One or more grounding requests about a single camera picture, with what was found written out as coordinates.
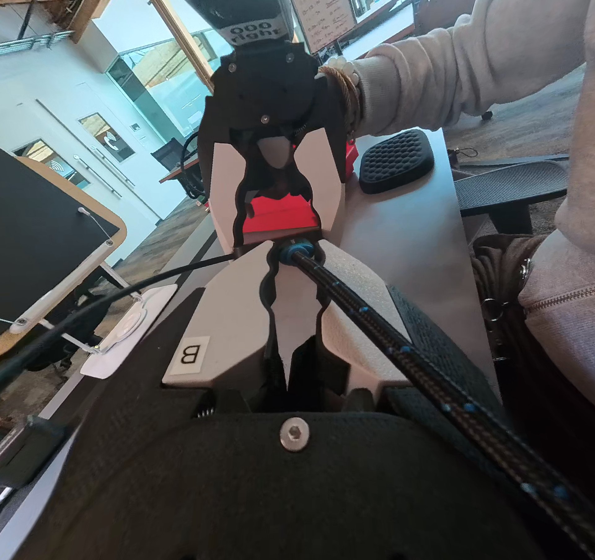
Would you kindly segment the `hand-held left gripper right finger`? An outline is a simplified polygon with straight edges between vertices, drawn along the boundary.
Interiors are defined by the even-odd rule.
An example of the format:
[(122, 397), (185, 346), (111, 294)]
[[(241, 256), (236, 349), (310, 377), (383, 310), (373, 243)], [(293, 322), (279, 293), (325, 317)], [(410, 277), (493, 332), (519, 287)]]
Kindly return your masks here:
[[(324, 267), (370, 304), (410, 345), (409, 334), (383, 279), (331, 242), (321, 240), (318, 246), (324, 254)], [(321, 339), (323, 353), (347, 364), (347, 377), (345, 385), (340, 388), (341, 395), (366, 388), (378, 402), (385, 387), (411, 386), (403, 373), (334, 302), (330, 302), (321, 314)]]

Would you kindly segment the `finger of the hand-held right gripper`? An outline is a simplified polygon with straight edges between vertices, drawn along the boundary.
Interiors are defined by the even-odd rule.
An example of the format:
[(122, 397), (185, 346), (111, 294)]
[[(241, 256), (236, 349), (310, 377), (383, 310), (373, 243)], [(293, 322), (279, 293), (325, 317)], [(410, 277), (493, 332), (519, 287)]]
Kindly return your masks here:
[(241, 257), (245, 252), (243, 222), (246, 218), (242, 188), (248, 165), (245, 157), (229, 143), (214, 143), (209, 210), (224, 254)]
[(294, 162), (309, 185), (309, 202), (323, 238), (340, 245), (345, 228), (346, 189), (325, 129), (305, 135), (294, 152)]

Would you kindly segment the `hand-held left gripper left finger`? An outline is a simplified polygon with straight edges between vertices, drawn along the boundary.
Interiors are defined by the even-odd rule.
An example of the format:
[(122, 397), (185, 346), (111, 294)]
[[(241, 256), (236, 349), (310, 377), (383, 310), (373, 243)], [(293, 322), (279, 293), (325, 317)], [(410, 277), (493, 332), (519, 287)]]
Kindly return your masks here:
[(262, 389), (276, 350), (274, 243), (231, 262), (206, 285), (162, 384), (168, 387)]

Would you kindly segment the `red plastic bin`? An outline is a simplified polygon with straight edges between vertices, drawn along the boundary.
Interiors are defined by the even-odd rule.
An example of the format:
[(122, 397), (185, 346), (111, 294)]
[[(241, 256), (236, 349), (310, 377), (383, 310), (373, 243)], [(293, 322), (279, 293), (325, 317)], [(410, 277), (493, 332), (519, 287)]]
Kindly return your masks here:
[(320, 228), (310, 198), (287, 195), (274, 200), (257, 197), (253, 200), (255, 216), (243, 222), (243, 234), (251, 237), (264, 231), (289, 231)]

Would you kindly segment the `person's right forearm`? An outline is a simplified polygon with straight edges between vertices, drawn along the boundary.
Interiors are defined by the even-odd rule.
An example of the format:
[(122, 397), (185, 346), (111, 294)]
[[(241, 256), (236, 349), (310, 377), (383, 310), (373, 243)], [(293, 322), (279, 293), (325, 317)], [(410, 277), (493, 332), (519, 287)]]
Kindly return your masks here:
[(537, 93), (583, 65), (593, 0), (475, 0), (448, 29), (378, 45), (353, 64), (355, 136), (438, 130)]

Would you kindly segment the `brown-topped office desk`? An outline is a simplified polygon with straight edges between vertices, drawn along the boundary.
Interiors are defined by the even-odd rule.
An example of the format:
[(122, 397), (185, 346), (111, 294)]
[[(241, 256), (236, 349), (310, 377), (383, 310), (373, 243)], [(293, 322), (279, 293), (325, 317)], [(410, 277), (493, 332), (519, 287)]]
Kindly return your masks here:
[(167, 174), (167, 176), (161, 178), (159, 180), (159, 184), (163, 184), (169, 180), (177, 178), (178, 176), (180, 176), (182, 174), (183, 171), (190, 169), (191, 167), (193, 167), (194, 165), (197, 165), (198, 163), (199, 163), (198, 158), (194, 158), (192, 160), (185, 161), (183, 164), (183, 169), (180, 165), (178, 165), (175, 169), (171, 170), (171, 172), (169, 174)]

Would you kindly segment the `black mesh desk chair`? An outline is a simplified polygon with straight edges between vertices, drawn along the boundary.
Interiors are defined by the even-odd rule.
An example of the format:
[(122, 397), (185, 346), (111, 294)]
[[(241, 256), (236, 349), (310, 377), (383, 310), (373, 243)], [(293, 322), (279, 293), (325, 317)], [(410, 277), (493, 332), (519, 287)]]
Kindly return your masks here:
[(180, 167), (180, 160), (183, 154), (183, 144), (177, 139), (173, 138), (165, 145), (153, 151), (151, 155), (159, 162), (168, 172)]

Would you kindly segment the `black foam wrist pad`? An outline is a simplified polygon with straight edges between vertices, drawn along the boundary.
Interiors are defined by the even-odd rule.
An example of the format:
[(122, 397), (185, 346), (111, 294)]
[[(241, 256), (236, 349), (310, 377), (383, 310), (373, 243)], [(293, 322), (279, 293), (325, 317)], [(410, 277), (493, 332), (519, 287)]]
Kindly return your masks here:
[(361, 158), (359, 185), (368, 195), (388, 192), (427, 176), (434, 154), (427, 135), (406, 130), (367, 149)]

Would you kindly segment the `white panel stand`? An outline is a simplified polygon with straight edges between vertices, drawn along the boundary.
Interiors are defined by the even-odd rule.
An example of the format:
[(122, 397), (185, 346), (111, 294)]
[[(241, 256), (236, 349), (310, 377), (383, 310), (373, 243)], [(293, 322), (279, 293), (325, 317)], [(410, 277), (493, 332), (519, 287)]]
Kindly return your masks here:
[[(1, 322), (6, 325), (2, 338), (7, 350), (14, 347), (35, 326), (46, 328), (46, 332), (39, 335), (38, 339), (47, 336), (57, 327), (62, 327), (59, 338), (99, 359), (98, 362), (87, 362), (82, 370), (83, 374), (101, 379), (113, 374), (177, 291), (176, 284), (152, 288), (144, 294), (140, 293), (138, 286), (129, 286), (105, 263), (106, 256), (114, 248), (115, 239), (108, 238), (70, 274), (37, 298), (25, 311), (11, 314), (10, 319), (4, 318), (8, 313), (1, 313)], [(60, 323), (50, 323), (46, 315), (62, 303), (66, 296), (74, 294), (83, 281), (97, 269), (105, 271), (108, 278), (120, 285), (121, 289), (114, 294), (114, 299), (110, 300), (108, 296), (104, 296), (86, 304), (76, 313), (67, 315)], [(91, 316), (102, 311), (103, 308), (109, 308), (112, 303), (128, 295), (134, 300), (133, 306), (105, 339), (92, 346), (72, 335), (73, 330), (76, 327), (82, 327)]]

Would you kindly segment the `white double door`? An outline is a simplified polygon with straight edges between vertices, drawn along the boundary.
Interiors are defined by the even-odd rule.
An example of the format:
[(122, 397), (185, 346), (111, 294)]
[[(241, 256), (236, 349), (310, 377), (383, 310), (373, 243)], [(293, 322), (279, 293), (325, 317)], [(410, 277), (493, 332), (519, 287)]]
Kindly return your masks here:
[(40, 162), (123, 220), (126, 238), (108, 258), (116, 264), (153, 232), (163, 215), (79, 126), (77, 121), (65, 124), (38, 99), (10, 105), (1, 109), (1, 146)]

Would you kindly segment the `wood-framed black panel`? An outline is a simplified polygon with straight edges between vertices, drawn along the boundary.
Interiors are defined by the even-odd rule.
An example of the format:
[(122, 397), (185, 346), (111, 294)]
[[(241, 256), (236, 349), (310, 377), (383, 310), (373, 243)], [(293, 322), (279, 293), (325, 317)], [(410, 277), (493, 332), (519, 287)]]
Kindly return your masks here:
[[(115, 248), (106, 261), (126, 236), (123, 220), (86, 192), (40, 162), (1, 151), (1, 313), (8, 313), (4, 318), (25, 311), (112, 238)], [(55, 321), (56, 308), (63, 312), (66, 304), (49, 312), (49, 321)], [(1, 322), (2, 355), (9, 351), (2, 338), (5, 328)]]

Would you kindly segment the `brown office chair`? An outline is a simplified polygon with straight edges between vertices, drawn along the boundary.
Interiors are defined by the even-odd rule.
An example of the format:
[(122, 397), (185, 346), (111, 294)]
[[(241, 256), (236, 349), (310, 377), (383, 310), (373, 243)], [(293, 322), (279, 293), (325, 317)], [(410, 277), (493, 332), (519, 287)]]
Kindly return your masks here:
[(420, 0), (414, 13), (415, 35), (452, 27), (462, 14), (471, 14), (475, 0)]

